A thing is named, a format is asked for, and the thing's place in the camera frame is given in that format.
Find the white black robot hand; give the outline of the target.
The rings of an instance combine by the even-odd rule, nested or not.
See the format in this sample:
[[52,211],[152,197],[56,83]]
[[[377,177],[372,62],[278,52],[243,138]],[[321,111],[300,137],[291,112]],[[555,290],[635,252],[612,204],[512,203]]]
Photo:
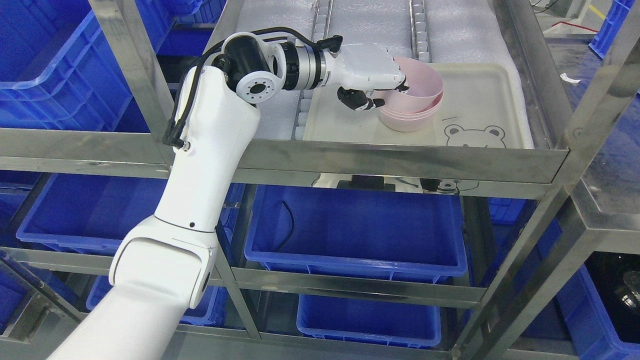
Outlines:
[[336,86],[336,97],[352,111],[383,107],[374,91],[406,92],[406,75],[385,47],[377,43],[341,45],[337,52],[323,50],[324,68],[319,87]]

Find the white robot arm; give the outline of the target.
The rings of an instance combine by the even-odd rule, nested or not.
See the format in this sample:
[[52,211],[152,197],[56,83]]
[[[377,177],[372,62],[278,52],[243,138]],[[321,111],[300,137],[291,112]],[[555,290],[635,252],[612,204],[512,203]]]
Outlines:
[[183,75],[162,141],[174,150],[153,215],[132,228],[109,269],[111,289],[51,360],[158,360],[201,302],[218,252],[217,224],[258,129],[256,104],[316,88],[343,37],[311,41],[278,26],[238,32]]

